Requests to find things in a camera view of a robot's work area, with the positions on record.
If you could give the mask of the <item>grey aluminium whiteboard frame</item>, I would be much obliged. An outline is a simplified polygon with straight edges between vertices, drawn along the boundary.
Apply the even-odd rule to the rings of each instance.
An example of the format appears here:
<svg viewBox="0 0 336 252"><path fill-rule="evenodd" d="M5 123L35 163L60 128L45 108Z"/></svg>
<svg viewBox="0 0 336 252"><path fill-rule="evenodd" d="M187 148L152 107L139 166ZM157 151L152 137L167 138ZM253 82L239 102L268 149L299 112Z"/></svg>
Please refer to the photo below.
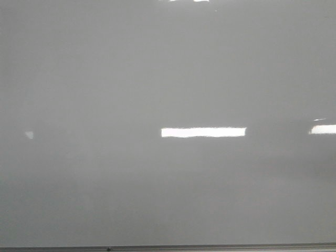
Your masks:
<svg viewBox="0 0 336 252"><path fill-rule="evenodd" d="M164 246L79 246L2 247L1 251L335 251L335 243L164 245Z"/></svg>

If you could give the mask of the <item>white glossy whiteboard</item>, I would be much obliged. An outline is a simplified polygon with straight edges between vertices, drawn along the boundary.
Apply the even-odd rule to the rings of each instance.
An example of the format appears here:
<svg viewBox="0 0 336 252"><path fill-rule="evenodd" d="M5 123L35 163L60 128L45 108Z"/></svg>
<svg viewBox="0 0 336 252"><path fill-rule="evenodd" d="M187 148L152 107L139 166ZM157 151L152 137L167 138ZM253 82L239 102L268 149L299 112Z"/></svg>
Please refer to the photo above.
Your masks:
<svg viewBox="0 0 336 252"><path fill-rule="evenodd" d="M1 246L335 242L335 1L1 1Z"/></svg>

